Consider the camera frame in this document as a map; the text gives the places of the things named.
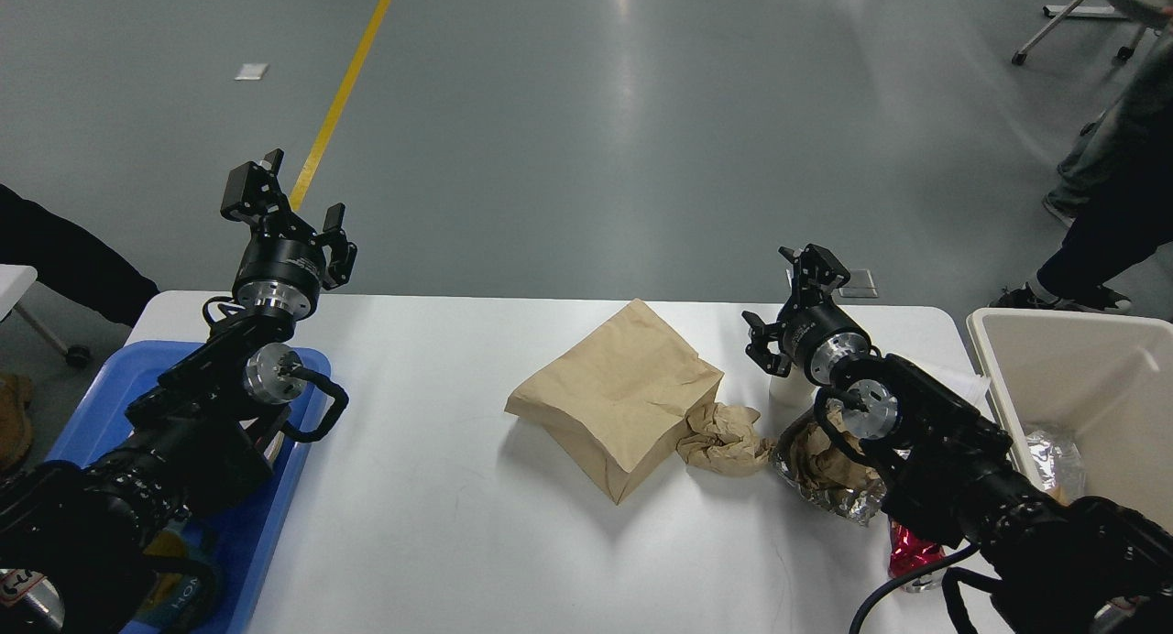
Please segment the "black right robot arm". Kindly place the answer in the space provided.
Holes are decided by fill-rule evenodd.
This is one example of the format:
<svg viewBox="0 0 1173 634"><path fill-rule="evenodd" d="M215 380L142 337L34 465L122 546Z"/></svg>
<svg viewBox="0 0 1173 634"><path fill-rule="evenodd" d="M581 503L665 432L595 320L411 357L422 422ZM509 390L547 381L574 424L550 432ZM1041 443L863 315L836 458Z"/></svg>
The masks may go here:
<svg viewBox="0 0 1173 634"><path fill-rule="evenodd" d="M1011 437L900 355L884 355L833 294L850 272L822 247L779 252L791 294L777 321L744 312L746 355L804 375L811 418L884 483L881 508L952 548L942 571L954 629L972 633L960 589L984 592L1013 633L1168 633L1169 533L1106 497L1064 505L1013 470Z"/></svg>

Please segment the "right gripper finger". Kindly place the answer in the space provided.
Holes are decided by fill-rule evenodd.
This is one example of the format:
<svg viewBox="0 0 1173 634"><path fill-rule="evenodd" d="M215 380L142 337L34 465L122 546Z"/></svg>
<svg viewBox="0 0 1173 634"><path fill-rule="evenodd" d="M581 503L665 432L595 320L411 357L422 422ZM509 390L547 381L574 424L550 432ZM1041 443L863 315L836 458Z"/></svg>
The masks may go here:
<svg viewBox="0 0 1173 634"><path fill-rule="evenodd" d="M766 323L762 317L750 310L744 310L743 321L750 325L750 342L745 348L745 355L750 360L761 367L765 375L788 377L793 359L789 355L775 353L771 349L771 344L781 339L784 325L779 322Z"/></svg>
<svg viewBox="0 0 1173 634"><path fill-rule="evenodd" d="M782 313L829 304L833 292L850 283L850 271L829 249L818 245L801 249L780 247L778 251L792 267L791 295L781 309Z"/></svg>

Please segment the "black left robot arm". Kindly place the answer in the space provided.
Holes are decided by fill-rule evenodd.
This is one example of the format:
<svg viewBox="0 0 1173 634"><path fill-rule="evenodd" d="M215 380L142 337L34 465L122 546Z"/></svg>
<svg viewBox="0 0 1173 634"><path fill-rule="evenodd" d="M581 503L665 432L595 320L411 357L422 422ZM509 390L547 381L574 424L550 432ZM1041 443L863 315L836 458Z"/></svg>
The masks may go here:
<svg viewBox="0 0 1173 634"><path fill-rule="evenodd" d="M274 439L321 441L350 397L289 346L320 294L344 286L357 248L343 203L323 229L306 224L280 188L284 153L235 167L219 213L250 229L208 339L126 409L131 433L96 463L50 460L4 481L4 632L117 633L160 578L201 585L170 633L211 608L210 564L149 553L188 515L233 508L274 476Z"/></svg>

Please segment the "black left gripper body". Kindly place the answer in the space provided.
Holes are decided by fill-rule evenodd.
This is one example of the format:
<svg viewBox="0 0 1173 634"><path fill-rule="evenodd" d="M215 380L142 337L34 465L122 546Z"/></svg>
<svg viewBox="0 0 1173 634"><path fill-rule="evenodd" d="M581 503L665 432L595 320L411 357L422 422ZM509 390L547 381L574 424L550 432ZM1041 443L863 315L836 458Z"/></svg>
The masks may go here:
<svg viewBox="0 0 1173 634"><path fill-rule="evenodd" d="M232 301L282 309L294 321L304 321L317 312L323 275L323 249L284 237L253 237L240 259Z"/></svg>

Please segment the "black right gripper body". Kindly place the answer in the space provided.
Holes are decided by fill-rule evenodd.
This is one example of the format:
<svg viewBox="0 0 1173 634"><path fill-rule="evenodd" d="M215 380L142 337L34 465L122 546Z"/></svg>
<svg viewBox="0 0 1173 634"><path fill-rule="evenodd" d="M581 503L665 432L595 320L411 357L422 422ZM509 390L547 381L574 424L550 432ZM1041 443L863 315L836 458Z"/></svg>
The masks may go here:
<svg viewBox="0 0 1173 634"><path fill-rule="evenodd" d="M872 353L872 338L833 301L814 306L786 306L777 317L779 375L799 371L818 387L832 387L839 364Z"/></svg>

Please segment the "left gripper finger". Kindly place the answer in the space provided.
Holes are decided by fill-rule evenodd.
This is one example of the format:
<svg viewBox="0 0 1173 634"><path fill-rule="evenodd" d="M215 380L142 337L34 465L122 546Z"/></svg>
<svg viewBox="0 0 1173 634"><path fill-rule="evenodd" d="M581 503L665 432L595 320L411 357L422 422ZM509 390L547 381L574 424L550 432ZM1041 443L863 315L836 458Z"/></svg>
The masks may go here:
<svg viewBox="0 0 1173 634"><path fill-rule="evenodd" d="M346 286L353 275L353 270L355 270L357 245L348 240L345 232L345 216L346 204L335 203L331 205L325 213L323 229L317 235L319 247L328 251L325 274L323 274L323 288L325 290Z"/></svg>
<svg viewBox="0 0 1173 634"><path fill-rule="evenodd" d="M312 227L293 211L282 191L282 158L284 150L276 148L259 162L235 167L224 187L221 216L246 224L256 237L310 242Z"/></svg>

